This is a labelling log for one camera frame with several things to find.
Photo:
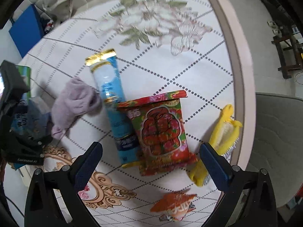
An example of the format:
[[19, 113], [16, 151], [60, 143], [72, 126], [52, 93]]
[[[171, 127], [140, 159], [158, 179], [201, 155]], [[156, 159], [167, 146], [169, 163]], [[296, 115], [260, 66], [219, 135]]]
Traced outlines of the red floral snack pack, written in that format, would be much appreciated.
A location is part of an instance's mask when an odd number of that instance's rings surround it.
[[137, 134], [141, 176], [170, 172], [196, 163], [187, 145], [181, 102], [184, 90], [125, 101], [117, 109], [127, 115]]

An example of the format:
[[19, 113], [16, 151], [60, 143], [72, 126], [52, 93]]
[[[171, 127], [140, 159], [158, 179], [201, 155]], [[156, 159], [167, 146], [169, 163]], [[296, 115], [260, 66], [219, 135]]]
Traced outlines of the open cardboard box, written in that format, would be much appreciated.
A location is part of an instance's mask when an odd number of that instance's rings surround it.
[[[23, 81], [25, 84], [30, 87], [30, 75], [31, 75], [31, 69], [30, 67], [26, 66], [20, 66], [17, 65], [16, 68], [18, 69]], [[28, 115], [27, 115], [27, 108], [28, 108], [28, 101], [31, 98], [31, 92], [28, 91], [22, 95], [22, 98], [18, 104], [19, 107], [25, 108], [25, 113], [20, 113], [19, 110], [17, 110], [13, 117], [13, 122], [11, 125], [11, 129], [26, 139], [26, 141], [29, 141], [31, 138], [29, 136], [28, 130], [27, 130], [27, 124], [28, 124]]]

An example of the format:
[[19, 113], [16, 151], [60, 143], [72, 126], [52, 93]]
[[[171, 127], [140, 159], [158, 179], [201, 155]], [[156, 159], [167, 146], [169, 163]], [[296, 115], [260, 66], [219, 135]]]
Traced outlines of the blue folded mat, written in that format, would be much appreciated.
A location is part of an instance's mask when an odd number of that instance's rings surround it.
[[43, 38], [44, 30], [34, 5], [30, 5], [14, 22], [9, 34], [22, 58]]

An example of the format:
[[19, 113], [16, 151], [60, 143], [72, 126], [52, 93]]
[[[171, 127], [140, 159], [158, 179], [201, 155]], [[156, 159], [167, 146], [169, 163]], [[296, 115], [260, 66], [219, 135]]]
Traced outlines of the dark wooden chair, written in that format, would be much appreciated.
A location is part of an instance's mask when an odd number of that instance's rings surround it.
[[284, 79], [291, 79], [292, 72], [302, 71], [302, 35], [293, 25], [291, 28], [277, 25], [274, 21], [268, 22], [274, 37], [271, 43], [276, 47], [280, 67]]

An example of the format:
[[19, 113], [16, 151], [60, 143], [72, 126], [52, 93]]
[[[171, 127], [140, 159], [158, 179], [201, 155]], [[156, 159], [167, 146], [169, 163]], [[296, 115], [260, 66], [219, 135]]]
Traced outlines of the orange snack pack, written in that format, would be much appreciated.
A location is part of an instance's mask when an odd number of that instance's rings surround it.
[[160, 214], [160, 221], [181, 221], [188, 213], [196, 209], [193, 204], [196, 197], [197, 194], [168, 193], [155, 203], [150, 211]]

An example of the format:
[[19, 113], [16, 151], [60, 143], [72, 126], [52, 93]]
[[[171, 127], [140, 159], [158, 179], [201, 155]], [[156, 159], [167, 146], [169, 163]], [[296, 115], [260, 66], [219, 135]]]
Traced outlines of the patterned floral tablecloth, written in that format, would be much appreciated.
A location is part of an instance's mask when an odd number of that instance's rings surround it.
[[[112, 0], [82, 12], [42, 38], [23, 57], [31, 68], [31, 95], [48, 105], [77, 76], [94, 86], [85, 58], [114, 49], [127, 100], [184, 90], [186, 140], [192, 152], [208, 140], [220, 111], [234, 107], [243, 124], [231, 163], [245, 168], [255, 133], [253, 63], [247, 40], [228, 0]], [[105, 110], [84, 115], [45, 149], [43, 170], [57, 171], [99, 141], [104, 155], [80, 193], [102, 226], [201, 226], [220, 192], [196, 186], [185, 168], [141, 176], [118, 158]], [[150, 209], [165, 194], [197, 194], [196, 209], [181, 221], [160, 221]]]

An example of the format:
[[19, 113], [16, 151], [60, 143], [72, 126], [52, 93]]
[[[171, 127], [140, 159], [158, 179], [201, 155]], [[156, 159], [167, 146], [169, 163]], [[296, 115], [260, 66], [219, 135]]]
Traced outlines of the grey chair seat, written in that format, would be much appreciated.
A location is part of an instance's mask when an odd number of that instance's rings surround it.
[[256, 129], [249, 171], [266, 169], [277, 207], [302, 186], [302, 99], [256, 93]]

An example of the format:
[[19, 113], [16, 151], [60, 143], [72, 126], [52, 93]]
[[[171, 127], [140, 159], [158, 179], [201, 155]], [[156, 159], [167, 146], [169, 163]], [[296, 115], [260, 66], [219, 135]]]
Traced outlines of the yellow clear pouch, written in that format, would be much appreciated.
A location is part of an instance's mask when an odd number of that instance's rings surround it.
[[[236, 148], [236, 142], [240, 134], [242, 123], [232, 119], [234, 108], [231, 104], [226, 105], [220, 112], [219, 120], [212, 131], [209, 144], [215, 151], [227, 159]], [[189, 172], [189, 178], [198, 187], [208, 184], [210, 175], [200, 159]]]

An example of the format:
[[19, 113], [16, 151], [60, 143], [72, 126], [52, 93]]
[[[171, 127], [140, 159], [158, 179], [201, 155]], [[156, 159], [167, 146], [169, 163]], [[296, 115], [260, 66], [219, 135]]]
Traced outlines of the long blue snack pack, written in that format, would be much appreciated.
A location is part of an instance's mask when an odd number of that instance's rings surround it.
[[118, 104], [125, 101], [125, 95], [115, 50], [96, 53], [85, 59], [85, 65], [93, 75], [107, 112], [122, 167], [139, 165], [141, 150], [138, 137], [129, 118], [117, 109]]

